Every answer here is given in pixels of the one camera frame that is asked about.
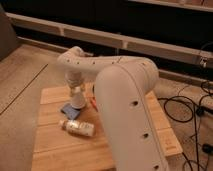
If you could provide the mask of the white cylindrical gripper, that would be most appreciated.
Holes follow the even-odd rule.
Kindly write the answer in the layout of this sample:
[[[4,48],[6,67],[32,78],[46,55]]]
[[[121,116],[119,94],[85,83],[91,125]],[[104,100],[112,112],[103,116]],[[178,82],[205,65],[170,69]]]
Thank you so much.
[[[83,92],[85,90],[84,78],[81,72],[67,71],[65,73],[65,79],[71,94],[75,94],[77,91]]]

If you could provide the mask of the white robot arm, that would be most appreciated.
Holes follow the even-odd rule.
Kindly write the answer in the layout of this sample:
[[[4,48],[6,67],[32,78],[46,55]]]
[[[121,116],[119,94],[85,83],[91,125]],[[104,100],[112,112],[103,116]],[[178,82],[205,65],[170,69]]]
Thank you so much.
[[[170,171],[146,102],[159,78],[145,57],[87,57],[73,47],[58,62],[96,76],[94,94],[117,171]]]

